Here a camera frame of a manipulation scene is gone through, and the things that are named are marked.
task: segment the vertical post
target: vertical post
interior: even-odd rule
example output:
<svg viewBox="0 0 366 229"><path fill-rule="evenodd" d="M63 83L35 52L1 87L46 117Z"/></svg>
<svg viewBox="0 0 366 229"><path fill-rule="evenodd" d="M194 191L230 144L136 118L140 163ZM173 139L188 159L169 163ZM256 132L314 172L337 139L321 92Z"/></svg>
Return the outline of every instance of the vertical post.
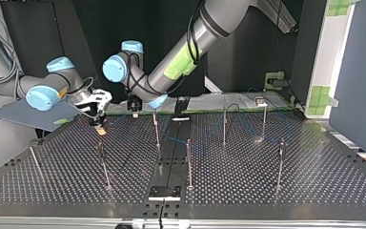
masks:
<svg viewBox="0 0 366 229"><path fill-rule="evenodd" d="M159 148L160 147L159 131L157 129L158 123L157 123L157 120L156 120L156 113L153 113L152 116L153 116L153 125L155 126L155 132L156 132L156 147Z"/></svg>
<svg viewBox="0 0 366 229"><path fill-rule="evenodd" d="M277 189L276 189L277 192L281 188L280 182L281 182L282 167L283 167L285 155L287 154L287 144L285 142L284 137L281 138L278 152L280 155L280 167L278 169L278 179L277 179Z"/></svg>
<svg viewBox="0 0 366 229"><path fill-rule="evenodd" d="M41 178L44 179L44 176L43 176L43 171L41 170L41 167L40 167L40 162L38 162L38 159L37 159L37 156L35 154L35 151L34 149L32 148L32 146L29 147L30 151L31 151L31 155L32 155L32 158L34 160L34 163L35 165L37 166L37 169L38 169L38 172L40 173L40 176Z"/></svg>
<svg viewBox="0 0 366 229"><path fill-rule="evenodd" d="M227 144L227 140L226 140L226 135L227 135L227 108L224 107L224 140L223 140L223 145L225 146Z"/></svg>
<svg viewBox="0 0 366 229"><path fill-rule="evenodd" d="M193 181L192 181L192 141L190 139L187 140L186 143L186 154L187 154L187 161L189 164L189 190L192 190Z"/></svg>
<svg viewBox="0 0 366 229"><path fill-rule="evenodd" d="M31 151L31 155L32 155L32 158L34 160L35 165L37 165L38 169L40 169L40 163L38 162L38 159L37 159L37 156L35 155L34 149L32 148L32 146L30 146L29 149Z"/></svg>
<svg viewBox="0 0 366 229"><path fill-rule="evenodd" d="M105 173L105 177L106 177L106 182L108 185L108 189L112 188L112 185L110 184L110 179L109 179L109 174L107 171L107 167L106 167L106 152L105 152L105 147L104 147L104 143L103 141L100 141L99 144L97 145L97 156L99 157L99 162L102 164L103 166L103 171Z"/></svg>
<svg viewBox="0 0 366 229"><path fill-rule="evenodd" d="M266 130L266 116L267 116L267 106L264 107L264 115L263 115L263 130L261 137L264 139L265 137L265 130Z"/></svg>

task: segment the cable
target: cable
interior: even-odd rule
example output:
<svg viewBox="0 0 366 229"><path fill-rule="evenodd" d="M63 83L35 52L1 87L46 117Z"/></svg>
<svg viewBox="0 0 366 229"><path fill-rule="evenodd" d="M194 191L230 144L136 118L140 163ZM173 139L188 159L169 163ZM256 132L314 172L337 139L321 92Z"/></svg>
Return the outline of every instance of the cable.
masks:
<svg viewBox="0 0 366 229"><path fill-rule="evenodd" d="M198 64L198 60L200 58L200 53L199 53L199 49L198 49L197 40L195 39L194 17L198 13L198 11L200 10L200 8L204 4L204 2L205 2L205 0L199 0L198 1L197 6L195 7L195 10L192 13L192 16L190 17L189 26L187 28L186 42L187 42L187 45L188 45L188 50L189 50L190 57L192 58L193 63L195 65ZM195 56L194 56L194 53L193 53L192 41L193 41L193 45L194 45L194 49L195 49Z"/></svg>
<svg viewBox="0 0 366 229"><path fill-rule="evenodd" d="M172 94L173 92L175 92L184 82L185 80L185 77L182 77L180 82L174 87L174 89L168 91L168 92L164 92L164 93L161 93L159 91L157 91L156 89L153 88L153 86L150 84L150 81L149 81L149 78L148 78L148 75L143 73L139 76L138 79L135 79L132 75L132 57L134 56L136 62L137 62L137 66L139 66L140 62L139 62L139 56L138 54L136 53L131 53L131 54L128 54L127 52L122 52L124 53L125 55L127 55L128 57L128 60L127 60L127 68L129 69L129 73L128 73L128 76L127 76L127 86L126 86L126 90L128 92L131 92L136 86L139 87L140 89L142 89L144 92L148 93L148 94L153 94L153 95L157 95L157 96L160 96L160 95L163 95L163 94ZM146 76L146 80L147 80L147 85L148 87L150 87L151 91L144 88L141 84L139 84L139 82L141 82L141 80L143 78L145 78ZM132 87L130 87L130 80L132 79L133 81L133 85Z"/></svg>
<svg viewBox="0 0 366 229"><path fill-rule="evenodd" d="M296 99L296 100L298 100L299 105L301 105L302 109L305 111L305 107L304 107L304 105L302 105L301 100L299 100L298 96L296 96L296 94L295 94L295 92L294 92L294 90L293 90L293 87L291 87L290 80L288 80L288 79L287 79L287 84L288 84L288 87L290 88L291 92L293 93L293 95L294 95L295 99Z"/></svg>
<svg viewBox="0 0 366 229"><path fill-rule="evenodd" d="M8 31L8 27L6 26L5 20L0 16L0 23L2 24L2 27L6 33L6 36L8 39L10 39L10 34ZM15 58L15 50L13 45L10 43L10 41L7 41L3 35L0 33L0 41L2 42L2 45L4 46L5 50L10 55L11 60L11 66L10 70L6 75L3 75L0 77L0 84L8 82L13 77L14 79L14 88L13 88L13 97L18 100L19 96L17 94L18 88L20 86L20 78L21 78L21 71L19 70L19 66L17 65L16 58ZM25 93L23 92L23 89L20 87L20 93L22 96L26 97Z"/></svg>
<svg viewBox="0 0 366 229"><path fill-rule="evenodd" d="M276 38L275 38L275 43L277 45L277 56L278 56L278 41L279 41L279 23L280 23L280 13L282 11L282 5L283 5L283 0L280 0L280 3L278 5L278 11L277 11L277 20L276 20L276 27L277 27L277 33L276 33ZM302 109L305 111L305 107L301 104L301 100L299 100L299 98L296 96L294 90L293 90L293 87L291 87L291 84L290 84L290 80L289 79L286 79L287 83L288 83L288 86L291 90L291 92L293 93L294 97L296 100L298 100L299 102L299 105L301 105Z"/></svg>

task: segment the end effector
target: end effector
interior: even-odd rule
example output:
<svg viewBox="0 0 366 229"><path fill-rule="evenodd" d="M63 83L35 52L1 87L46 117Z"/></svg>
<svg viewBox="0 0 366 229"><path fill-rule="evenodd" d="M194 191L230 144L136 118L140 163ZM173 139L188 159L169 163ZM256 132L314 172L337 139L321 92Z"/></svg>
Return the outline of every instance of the end effector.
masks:
<svg viewBox="0 0 366 229"><path fill-rule="evenodd" d="M82 114L88 116L91 126L100 135L104 135L105 111L112 95L104 90L92 88L93 78L83 80L68 57L52 60L47 69L49 75L43 82L28 91L28 103L39 111L47 111L65 98Z"/></svg>

